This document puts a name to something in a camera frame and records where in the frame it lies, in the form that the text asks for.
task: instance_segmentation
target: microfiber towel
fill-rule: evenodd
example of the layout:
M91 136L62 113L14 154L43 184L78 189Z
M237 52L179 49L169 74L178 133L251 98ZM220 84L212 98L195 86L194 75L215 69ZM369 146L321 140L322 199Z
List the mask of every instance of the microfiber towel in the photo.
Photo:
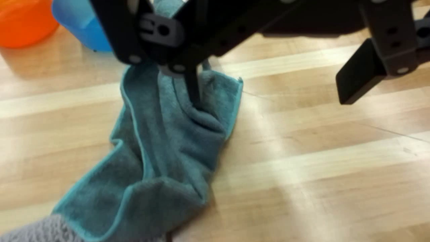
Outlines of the microfiber towel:
M156 1L161 13L180 0ZM147 60L124 74L124 107L111 134L112 152L54 208L87 242L162 236L207 202L217 158L236 120L243 82L208 70L199 75L201 103L185 81Z

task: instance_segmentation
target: wooden floor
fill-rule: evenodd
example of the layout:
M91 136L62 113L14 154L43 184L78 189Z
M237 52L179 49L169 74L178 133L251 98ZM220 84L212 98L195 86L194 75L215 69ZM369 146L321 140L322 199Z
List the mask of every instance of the wooden floor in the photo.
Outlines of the wooden floor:
M367 36L256 35L213 62L243 99L213 201L175 241L430 241L430 65L340 106L335 74ZM0 233L49 214L109 152L123 70L62 28L1 50Z

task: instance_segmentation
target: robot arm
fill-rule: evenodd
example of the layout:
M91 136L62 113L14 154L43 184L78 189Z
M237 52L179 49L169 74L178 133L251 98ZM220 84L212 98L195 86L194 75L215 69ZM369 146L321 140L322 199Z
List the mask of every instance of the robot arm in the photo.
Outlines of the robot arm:
M414 21L413 0L188 0L172 17L149 0L91 0L117 58L146 58L184 77L198 105L197 66L252 36L337 37L368 27L367 39L336 76L341 104L353 104L387 77L430 60L430 19Z

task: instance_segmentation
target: bolt hole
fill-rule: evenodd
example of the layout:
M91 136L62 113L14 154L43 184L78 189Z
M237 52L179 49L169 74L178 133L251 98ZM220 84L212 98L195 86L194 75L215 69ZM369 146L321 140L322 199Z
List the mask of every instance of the bolt hole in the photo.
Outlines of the bolt hole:
M387 29L387 34L388 35L396 34L397 31L398 31L397 27L392 27L392 28Z
M391 48L398 48L402 45L402 43L400 43L399 41L393 42L391 43Z
M219 42L219 44L220 44L221 46L227 46L227 40L221 40L221 41Z
M427 38L430 35L430 28L423 27L423 28L418 29L417 35L420 38Z
M165 25L160 25L158 26L158 33L160 33L162 36L167 36L170 34L170 29Z
M245 26L241 25L241 26L237 27L237 32L238 33L243 34L243 33L245 33L245 31L246 31L246 27Z

